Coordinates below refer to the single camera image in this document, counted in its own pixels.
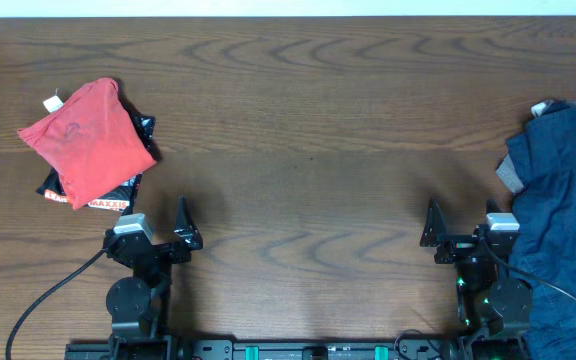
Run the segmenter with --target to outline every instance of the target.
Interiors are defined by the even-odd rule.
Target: red cloth
[[[75,210],[155,164],[108,78],[85,84],[19,137],[57,170]]]

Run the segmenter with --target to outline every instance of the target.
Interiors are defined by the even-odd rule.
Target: white background
[[[0,0],[0,17],[576,15],[576,0]]]

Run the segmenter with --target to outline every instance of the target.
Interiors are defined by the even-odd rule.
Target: wood grain
[[[17,318],[101,246],[117,214],[34,193],[15,133],[102,76],[157,117],[137,211],[172,240],[189,197],[206,248],[175,271],[172,325],[239,338],[458,328],[454,273],[418,247],[430,196],[454,228],[507,204],[504,140],[576,99],[576,18],[0,20],[0,359]],[[50,297],[15,359],[110,333],[103,259]]]

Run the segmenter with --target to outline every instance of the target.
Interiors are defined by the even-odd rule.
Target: wooden tabletop
[[[136,211],[171,241],[185,195],[205,249],[174,270],[172,327],[238,338],[459,328],[454,271],[420,248],[427,201],[456,230],[507,205],[504,140],[576,99],[576,18],[0,19],[0,359],[39,295],[118,213],[45,200],[16,129],[109,76],[157,117]],[[110,334],[102,258],[21,328],[15,359]]]

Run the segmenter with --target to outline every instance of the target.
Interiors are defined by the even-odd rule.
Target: blue cloth
[[[525,185],[513,204],[521,235],[510,263],[576,295],[576,107],[530,121],[507,145]],[[525,336],[532,357],[575,359],[576,303],[545,286],[533,287]]]

